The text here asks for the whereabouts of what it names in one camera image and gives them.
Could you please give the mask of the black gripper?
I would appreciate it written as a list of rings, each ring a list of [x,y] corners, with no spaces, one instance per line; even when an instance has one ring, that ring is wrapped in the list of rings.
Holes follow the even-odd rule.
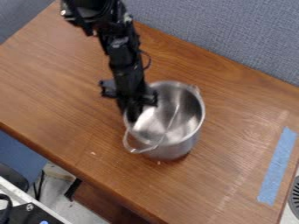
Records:
[[[121,112],[126,112],[126,120],[133,123],[144,106],[154,106],[157,103],[157,93],[145,82],[141,55],[129,57],[110,54],[108,67],[112,79],[98,82],[101,95],[116,99]]]

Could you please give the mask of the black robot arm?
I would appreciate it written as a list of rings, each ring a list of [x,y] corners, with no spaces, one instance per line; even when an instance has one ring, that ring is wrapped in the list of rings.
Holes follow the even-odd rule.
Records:
[[[140,36],[122,0],[59,0],[59,15],[84,34],[96,36],[113,78],[101,80],[101,95],[114,98],[129,122],[134,122],[144,106],[157,105],[157,93],[145,83]]]

